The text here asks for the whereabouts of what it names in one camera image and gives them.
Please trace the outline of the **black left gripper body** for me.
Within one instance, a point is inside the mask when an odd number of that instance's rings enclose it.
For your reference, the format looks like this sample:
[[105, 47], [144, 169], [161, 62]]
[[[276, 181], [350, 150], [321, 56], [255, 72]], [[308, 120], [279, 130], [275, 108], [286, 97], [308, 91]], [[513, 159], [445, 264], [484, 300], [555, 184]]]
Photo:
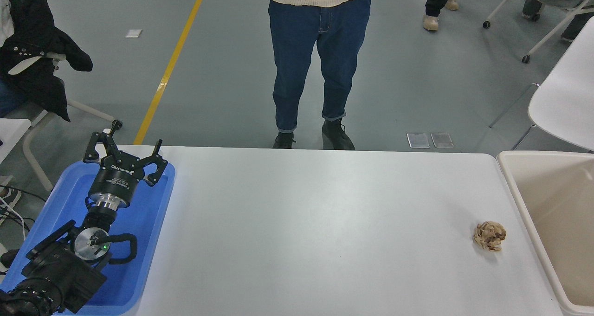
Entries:
[[140, 179], [144, 177], [144, 168], [139, 161], [133, 155], [119, 159], [112, 155], [102, 158], [89, 197], [97, 200], [100, 195], [110, 194], [120, 200], [132, 200]]

